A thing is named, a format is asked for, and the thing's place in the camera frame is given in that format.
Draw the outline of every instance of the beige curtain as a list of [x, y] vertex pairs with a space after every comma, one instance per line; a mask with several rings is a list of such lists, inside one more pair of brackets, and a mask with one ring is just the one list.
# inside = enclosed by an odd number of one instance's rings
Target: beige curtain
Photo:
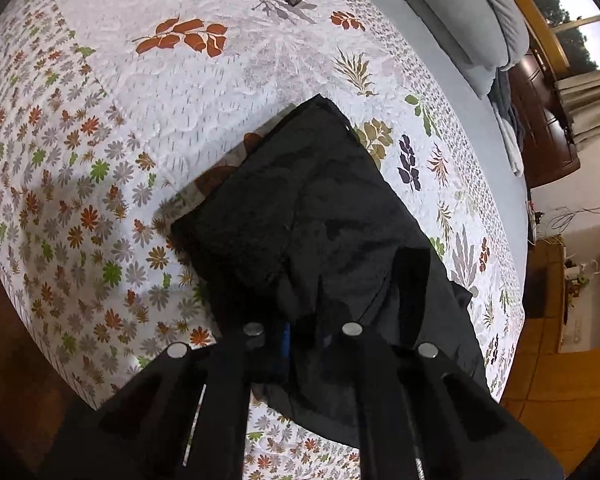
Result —
[[573, 119], [579, 150], [600, 138], [600, 70], [558, 81], [562, 104]]

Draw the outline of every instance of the quilted fabric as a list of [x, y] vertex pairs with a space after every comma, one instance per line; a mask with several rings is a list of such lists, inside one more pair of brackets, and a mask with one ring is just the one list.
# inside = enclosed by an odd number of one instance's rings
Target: quilted fabric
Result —
[[[214, 341], [169, 226], [204, 199], [203, 171], [240, 164], [245, 134], [316, 93], [474, 294], [500, 397], [523, 322], [502, 224], [443, 93], [368, 0], [12, 0], [0, 17], [0, 277], [92, 406], [170, 342]], [[265, 404], [248, 431], [251, 480], [359, 474], [355, 450]]]

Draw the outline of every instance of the black wire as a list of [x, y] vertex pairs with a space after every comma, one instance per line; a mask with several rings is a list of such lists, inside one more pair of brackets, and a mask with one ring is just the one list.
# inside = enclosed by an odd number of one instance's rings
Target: black wire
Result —
[[563, 233], [567, 227], [569, 227], [571, 221], [576, 218], [578, 213], [592, 213], [595, 215], [600, 215], [600, 207], [594, 207], [591, 209], [584, 207], [582, 209], [578, 209], [577, 211], [568, 211], [566, 213], [562, 213], [561, 215], [553, 217], [547, 224], [547, 227], [551, 230], [557, 230], [559, 233]]

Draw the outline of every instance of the dark gray cloth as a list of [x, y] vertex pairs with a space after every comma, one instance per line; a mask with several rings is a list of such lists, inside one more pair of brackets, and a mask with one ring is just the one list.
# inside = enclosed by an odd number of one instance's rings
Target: dark gray cloth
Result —
[[207, 280], [220, 330], [291, 324], [291, 373], [269, 405], [331, 440], [358, 444], [343, 323], [389, 343], [437, 345], [488, 391], [466, 307], [416, 220], [349, 121], [316, 96], [293, 110], [202, 205], [172, 226]]
[[511, 101], [511, 84], [509, 82], [509, 73], [503, 70], [496, 70], [496, 77], [488, 94], [489, 101], [496, 105], [498, 113], [503, 120], [507, 121], [516, 133], [516, 141], [520, 151], [525, 140], [524, 126], [520, 121], [520, 116], [516, 107]]

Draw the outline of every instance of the silver screw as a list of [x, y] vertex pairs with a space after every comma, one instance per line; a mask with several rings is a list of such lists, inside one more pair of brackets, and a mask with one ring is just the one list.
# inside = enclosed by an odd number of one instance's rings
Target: silver screw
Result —
[[433, 359], [438, 355], [438, 347], [433, 343], [422, 343], [418, 346], [418, 354], [427, 359]]
[[250, 337], [256, 337], [264, 332], [264, 327], [260, 323], [250, 322], [247, 323], [242, 330]]
[[187, 354], [187, 345], [184, 343], [174, 343], [167, 348], [167, 355], [172, 359], [180, 359]]
[[349, 337], [355, 337], [362, 334], [362, 326], [355, 321], [350, 321], [342, 326], [342, 333]]

